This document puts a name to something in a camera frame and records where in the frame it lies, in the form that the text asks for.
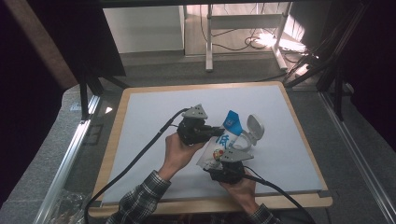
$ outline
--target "person's right hand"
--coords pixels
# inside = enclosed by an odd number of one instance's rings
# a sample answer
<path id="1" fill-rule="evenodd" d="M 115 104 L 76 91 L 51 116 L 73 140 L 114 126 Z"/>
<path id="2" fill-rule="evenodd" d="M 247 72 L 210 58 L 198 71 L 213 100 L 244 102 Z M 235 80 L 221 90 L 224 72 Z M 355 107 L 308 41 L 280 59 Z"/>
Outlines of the person's right hand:
<path id="1" fill-rule="evenodd" d="M 248 170 L 245 169 L 247 175 L 251 175 Z M 219 182 L 222 187 L 224 187 L 231 197 L 239 203 L 242 208 L 249 215 L 255 213 L 259 209 L 259 205 L 255 201 L 255 190 L 256 182 L 250 179 L 242 178 L 236 184 L 227 184 Z"/>

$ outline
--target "wooden frame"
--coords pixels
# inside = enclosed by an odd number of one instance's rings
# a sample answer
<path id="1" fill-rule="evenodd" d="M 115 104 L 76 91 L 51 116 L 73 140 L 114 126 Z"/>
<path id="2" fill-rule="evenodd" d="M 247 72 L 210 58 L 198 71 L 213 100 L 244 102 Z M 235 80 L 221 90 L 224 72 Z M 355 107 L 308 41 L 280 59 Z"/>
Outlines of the wooden frame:
<path id="1" fill-rule="evenodd" d="M 280 82 L 254 82 L 254 83 L 230 83 L 230 84 L 207 84 L 207 85 L 187 85 L 187 86 L 165 86 L 165 87 L 148 87 L 148 88 L 130 88 L 126 89 L 120 100 L 120 106 L 113 124 L 113 128 L 107 143 L 106 153 L 103 158 L 102 166 L 96 181 L 93 195 L 107 184 L 110 177 L 113 161 L 116 156 L 120 133 L 125 118 L 128 102 L 131 93 L 156 92 L 156 91 L 187 91 L 187 90 L 204 90 L 204 89 L 222 89 L 222 88 L 243 88 L 253 86 L 270 86 L 276 85 L 280 88 L 290 113 L 294 119 L 295 125 L 304 141 L 308 155 L 315 167 L 319 180 L 322 185 L 322 192 L 328 190 L 326 182 L 323 179 L 321 171 L 312 153 L 312 150 L 305 138 L 304 131 L 291 105 L 283 85 Z M 327 207 L 332 205 L 332 197 L 326 195 L 321 197 L 320 192 L 292 194 L 294 198 L 303 207 Z M 270 209 L 294 208 L 288 199 L 282 195 L 256 197 L 257 203 L 264 203 Z M 92 217 L 109 217 L 118 210 L 118 205 L 104 205 L 102 207 L 91 207 L 90 215 Z M 154 215 L 172 215 L 172 214 L 190 214 L 190 213 L 208 213 L 208 212 L 235 212 L 242 211 L 242 208 L 234 203 L 230 198 L 210 198 L 199 200 L 183 200 L 179 202 L 159 202 Z"/>

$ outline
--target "blue label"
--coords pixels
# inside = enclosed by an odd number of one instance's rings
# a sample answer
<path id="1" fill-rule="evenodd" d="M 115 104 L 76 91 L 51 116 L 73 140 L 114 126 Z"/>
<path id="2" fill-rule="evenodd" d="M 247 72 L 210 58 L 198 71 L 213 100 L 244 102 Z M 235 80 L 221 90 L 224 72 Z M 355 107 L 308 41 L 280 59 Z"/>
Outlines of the blue label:
<path id="1" fill-rule="evenodd" d="M 232 110 L 228 112 L 227 118 L 224 120 L 223 126 L 230 133 L 233 133 L 237 136 L 239 136 L 239 134 L 241 134 L 241 132 L 243 131 L 238 114 L 233 112 Z"/>

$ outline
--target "white surface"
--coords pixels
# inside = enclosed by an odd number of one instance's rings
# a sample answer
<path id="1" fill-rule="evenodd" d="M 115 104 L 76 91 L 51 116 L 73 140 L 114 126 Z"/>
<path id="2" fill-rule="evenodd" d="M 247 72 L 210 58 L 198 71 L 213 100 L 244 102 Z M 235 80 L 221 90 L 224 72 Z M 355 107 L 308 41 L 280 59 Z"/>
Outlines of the white surface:
<path id="1" fill-rule="evenodd" d="M 183 9 L 104 8 L 119 53 L 183 49 Z"/>
<path id="2" fill-rule="evenodd" d="M 244 164 L 285 191 L 321 189 L 318 175 L 278 86 L 132 94 L 110 180 L 177 111 L 198 104 L 202 104 L 208 115 L 206 124 L 211 126 L 220 126 L 228 111 L 233 110 L 239 114 L 242 127 L 247 130 L 248 115 L 256 114 L 265 126 L 265 133 L 250 151 L 255 158 L 244 161 Z M 178 125 L 180 121 L 181 116 L 174 124 Z M 170 127 L 135 167 L 105 193 L 103 202 L 118 202 L 128 190 L 141 184 L 152 170 L 158 170 L 163 164 L 164 139 L 175 131 L 175 127 Z M 212 181 L 208 173 L 195 165 L 204 149 L 173 177 L 164 199 L 227 195 L 218 182 Z M 257 185 L 256 193 L 268 192 L 274 190 Z"/>

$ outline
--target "white board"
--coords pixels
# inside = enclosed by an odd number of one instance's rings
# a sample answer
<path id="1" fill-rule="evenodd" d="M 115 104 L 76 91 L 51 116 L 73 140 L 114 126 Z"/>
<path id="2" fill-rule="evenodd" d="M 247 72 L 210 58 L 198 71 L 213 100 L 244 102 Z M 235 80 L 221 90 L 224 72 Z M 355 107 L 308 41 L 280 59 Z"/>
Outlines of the white board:
<path id="1" fill-rule="evenodd" d="M 244 164 L 285 191 L 321 190 L 318 174 L 278 86 L 132 93 L 109 180 L 132 161 L 177 111 L 198 104 L 202 104 L 208 115 L 206 124 L 210 126 L 220 126 L 228 111 L 233 110 L 239 114 L 244 130 L 248 130 L 248 115 L 256 114 L 265 126 L 265 133 L 250 151 L 254 159 L 244 161 Z M 181 119 L 179 116 L 174 124 L 178 125 Z M 159 170 L 165 152 L 164 139 L 176 129 L 170 127 L 132 170 L 105 192 L 102 203 L 117 203 L 153 170 Z M 172 185 L 163 199 L 227 195 L 218 182 L 212 181 L 210 175 L 196 165 L 204 149 L 199 150 L 189 165 L 172 178 Z M 273 192 L 260 184 L 256 186 L 258 194 Z"/>

